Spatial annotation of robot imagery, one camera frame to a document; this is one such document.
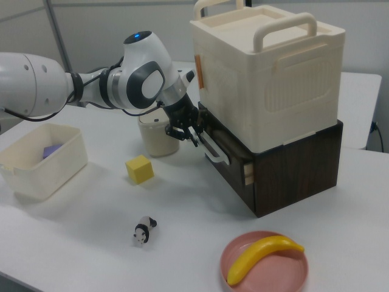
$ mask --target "cable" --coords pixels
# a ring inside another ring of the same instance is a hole
[[[163,106],[163,105],[164,105],[164,103],[161,102],[161,101],[159,101],[159,102],[157,102],[157,106],[156,106],[156,107],[151,108],[151,109],[149,109],[148,111],[145,111],[144,113],[141,113],[141,114],[131,114],[131,113],[127,112],[125,109],[122,109],[122,111],[123,111],[124,113],[126,113],[127,115],[131,116],[131,117],[140,117],[140,116],[144,116],[144,115],[146,115],[146,114],[149,114],[149,113],[152,113],[153,111],[158,110],[158,109],[159,109],[161,106]]]
[[[377,126],[377,122],[372,122],[370,126],[370,134],[374,131],[378,131],[379,139],[381,141],[381,151],[384,152],[384,142],[382,140],[381,131],[379,130],[379,127]]]
[[[119,62],[117,62],[115,65],[112,65],[112,66],[111,66],[111,70],[114,69],[114,68],[119,67],[120,64],[121,64],[122,61],[123,61],[123,58],[124,58],[124,57],[120,58]],[[99,79],[99,78],[100,78],[100,75],[101,75],[101,73],[98,74],[98,76],[95,76],[95,77],[93,77],[92,79],[90,79],[90,80],[88,80],[87,82],[85,82],[85,83],[83,84],[83,87],[85,87],[85,86],[87,86],[88,84],[92,83],[93,81]],[[45,121],[45,120],[51,119],[52,117],[55,117],[55,116],[56,116],[56,115],[65,107],[65,105],[66,105],[67,103],[69,103],[69,101],[70,101],[70,99],[72,98],[73,95],[74,95],[74,91],[72,91],[72,92],[69,94],[69,96],[68,96],[67,99],[66,99],[66,103],[62,106],[62,108],[61,108],[59,111],[57,111],[56,113],[53,113],[53,114],[51,114],[51,115],[49,115],[49,116],[42,117],[42,118],[39,118],[39,119],[32,119],[32,118],[30,118],[30,117],[23,116],[22,114],[18,114],[18,113],[14,112],[14,111],[11,111],[10,109],[7,109],[7,108],[1,108],[1,109],[3,110],[3,112],[5,112],[5,113],[7,113],[7,114],[10,114],[11,116],[18,117],[18,118],[20,118],[20,119],[22,119],[22,120],[28,120],[29,122],[43,122],[43,121]]]
[[[376,127],[377,127],[377,131],[378,131],[379,139],[381,140],[381,150],[382,150],[382,152],[384,152],[384,143],[382,142],[381,131],[379,130],[377,125],[376,125]]]
[[[105,108],[104,106],[98,105],[97,103],[94,102],[88,102],[88,104],[94,105],[97,108],[103,108],[104,110],[113,110],[113,108]]]

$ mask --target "toy panda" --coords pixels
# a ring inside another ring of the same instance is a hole
[[[142,245],[148,242],[149,231],[156,226],[157,226],[156,220],[153,220],[149,216],[144,216],[140,219],[138,225],[135,227],[134,237]]]

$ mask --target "plastic banana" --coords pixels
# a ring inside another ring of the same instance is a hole
[[[258,240],[250,245],[233,263],[227,275],[227,283],[230,286],[236,285],[263,257],[272,252],[284,251],[285,249],[304,251],[303,246],[282,235],[269,236]]]

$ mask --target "white container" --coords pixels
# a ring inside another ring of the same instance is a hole
[[[45,147],[63,144],[43,159]],[[0,153],[0,173],[16,193],[44,200],[88,162],[81,131],[46,123]]]
[[[219,2],[198,1],[191,21],[201,103],[254,153],[335,125],[345,31],[243,0],[201,18]]]
[[[165,127],[168,124],[169,118],[162,108],[138,118],[143,143],[151,156],[165,156],[178,150],[179,140],[166,135]]]

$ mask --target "pink plate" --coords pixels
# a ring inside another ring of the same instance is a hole
[[[264,237],[281,235],[271,231],[254,231],[232,240],[220,259],[221,275],[226,287],[233,292],[297,292],[308,276],[308,261],[303,252],[278,251],[261,259],[237,285],[227,284],[230,267],[252,243]]]

